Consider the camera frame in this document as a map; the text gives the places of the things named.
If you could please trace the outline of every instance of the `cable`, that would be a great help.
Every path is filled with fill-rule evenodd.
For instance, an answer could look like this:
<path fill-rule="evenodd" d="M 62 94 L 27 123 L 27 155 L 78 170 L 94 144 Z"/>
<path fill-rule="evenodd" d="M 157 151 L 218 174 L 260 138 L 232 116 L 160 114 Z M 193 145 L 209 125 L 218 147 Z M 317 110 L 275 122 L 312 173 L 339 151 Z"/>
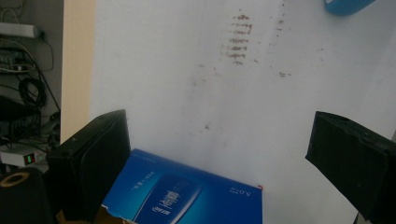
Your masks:
<path fill-rule="evenodd" d="M 56 101 L 56 99 L 55 99 L 55 96 L 54 96 L 53 93 L 52 93 L 52 90 L 51 90 L 51 88 L 50 88 L 50 85 L 49 85 L 49 83 L 47 82 L 46 78 L 44 77 L 44 74 L 41 72 L 41 70 L 40 70 L 39 67 L 37 67 L 37 71 L 38 71 L 38 74 L 43 78 L 44 84 L 46 85 L 47 90 L 49 91 L 49 94 L 50 94 L 50 96 L 52 97 L 53 103 L 55 103 L 56 108 L 58 109 L 58 112 L 61 112 L 61 108 L 59 107 L 59 105 L 58 105 L 58 103 L 57 103 L 57 101 Z"/>
<path fill-rule="evenodd" d="M 4 84 L 0 84 L 0 86 L 1 86 L 1 87 L 5 87 L 5 88 L 12 89 L 12 90 L 14 90 L 14 91 L 20 91 L 20 90 L 18 90 L 17 88 L 14 88 L 14 87 L 11 87 L 11 86 L 8 86 L 8 85 L 4 85 Z"/>
<path fill-rule="evenodd" d="M 34 58 L 33 58 L 32 54 L 30 53 L 30 51 L 23 44 L 19 43 L 18 41 L 4 39 L 4 38 L 0 38 L 0 41 L 6 42 L 8 44 L 17 45 L 18 47 L 23 49 L 25 51 L 25 53 L 27 53 L 27 55 L 29 55 L 29 57 L 32 59 L 32 61 L 34 61 Z"/>
<path fill-rule="evenodd" d="M 25 4 L 26 0 L 21 0 L 20 2 L 21 2 L 21 4 L 20 4 L 18 7 L 4 7 L 4 8 L 2 9 L 2 10 L 3 10 L 3 13 L 2 13 L 1 21 L 3 21 L 3 17 L 4 17 L 4 12 L 5 12 L 5 10 L 12 10 L 12 11 L 13 11 L 13 14 L 14 14 L 14 16 L 15 16 L 15 18 L 19 18 L 19 17 L 22 15 L 22 12 L 23 12 L 23 9 L 24 9 L 24 4 Z M 17 15 L 17 14 L 15 13 L 15 10 L 16 10 L 16 9 L 20 9 L 20 10 L 21 10 L 20 13 L 19 13 L 19 15 Z"/>
<path fill-rule="evenodd" d="M 44 41 L 44 43 L 49 47 L 49 51 L 50 51 L 50 59 L 51 59 L 51 66 L 48 69 L 44 69 L 42 70 L 43 72 L 48 72 L 51 71 L 53 69 L 53 65 L 54 65 L 54 58 L 53 58 L 53 48 L 52 46 L 49 44 L 49 42 L 46 40 L 46 38 L 44 37 L 44 33 L 41 33 L 41 39 Z"/>
<path fill-rule="evenodd" d="M 31 92 L 30 87 L 34 86 L 36 93 Z M 26 105 L 41 108 L 47 102 L 45 86 L 39 79 L 25 78 L 19 85 L 20 96 Z"/>

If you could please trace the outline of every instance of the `blue box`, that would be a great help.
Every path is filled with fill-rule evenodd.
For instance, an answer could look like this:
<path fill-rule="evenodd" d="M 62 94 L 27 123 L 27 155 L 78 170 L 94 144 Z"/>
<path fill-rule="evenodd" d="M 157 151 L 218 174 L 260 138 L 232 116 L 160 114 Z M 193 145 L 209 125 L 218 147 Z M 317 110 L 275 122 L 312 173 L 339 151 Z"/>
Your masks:
<path fill-rule="evenodd" d="M 262 224 L 262 190 L 134 149 L 103 207 L 137 224 Z"/>

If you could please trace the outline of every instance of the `white surface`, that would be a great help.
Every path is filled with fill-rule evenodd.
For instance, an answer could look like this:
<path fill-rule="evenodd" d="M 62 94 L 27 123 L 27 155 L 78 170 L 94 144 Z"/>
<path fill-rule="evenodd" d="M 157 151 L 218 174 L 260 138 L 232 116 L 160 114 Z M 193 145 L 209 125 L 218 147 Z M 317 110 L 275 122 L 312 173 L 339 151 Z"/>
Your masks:
<path fill-rule="evenodd" d="M 13 144 L 13 148 L 7 148 L 7 146 L 0 147 L 0 159 L 4 164 L 24 167 L 26 166 L 24 156 L 29 154 L 34 154 L 34 163 L 45 159 L 44 152 L 34 147 L 21 144 Z"/>
<path fill-rule="evenodd" d="M 396 2 L 323 4 L 98 0 L 92 118 L 125 108 L 132 147 L 264 185 L 265 224 L 352 223 L 304 156 L 317 110 L 393 134 Z"/>
<path fill-rule="evenodd" d="M 37 38 L 41 31 L 34 25 L 0 22 L 0 34 Z"/>

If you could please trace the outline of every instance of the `stain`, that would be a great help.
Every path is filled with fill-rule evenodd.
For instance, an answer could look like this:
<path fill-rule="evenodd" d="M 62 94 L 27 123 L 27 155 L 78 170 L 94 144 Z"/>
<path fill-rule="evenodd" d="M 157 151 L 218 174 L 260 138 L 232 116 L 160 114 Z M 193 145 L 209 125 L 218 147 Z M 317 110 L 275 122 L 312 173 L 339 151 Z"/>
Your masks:
<path fill-rule="evenodd" d="M 252 31 L 253 24 L 249 22 L 250 17 L 244 14 L 232 17 L 231 27 L 228 29 L 229 36 L 227 43 L 221 44 L 221 55 L 233 59 L 234 64 L 244 64 L 247 57 L 249 35 Z"/>
<path fill-rule="evenodd" d="M 250 20 L 250 17 L 247 17 L 245 15 L 240 15 L 240 16 L 237 16 L 237 17 L 233 17 L 233 19 L 237 19 L 239 21 L 245 21 L 245 20 Z"/>
<path fill-rule="evenodd" d="M 246 58 L 246 56 L 247 56 L 246 54 L 239 54 L 239 53 L 227 54 L 227 57 L 234 58 L 234 59 Z"/>
<path fill-rule="evenodd" d="M 248 47 L 232 47 L 231 50 L 247 50 Z"/>
<path fill-rule="evenodd" d="M 248 39 L 240 39 L 240 38 L 230 38 L 229 41 L 235 44 L 248 43 Z"/>
<path fill-rule="evenodd" d="M 290 76 L 291 76 L 290 73 L 287 73 L 287 74 L 286 74 L 286 73 L 282 73 L 282 72 L 280 72 L 279 75 L 280 75 L 281 77 L 285 77 L 285 76 L 289 76 L 289 77 L 290 77 Z"/>

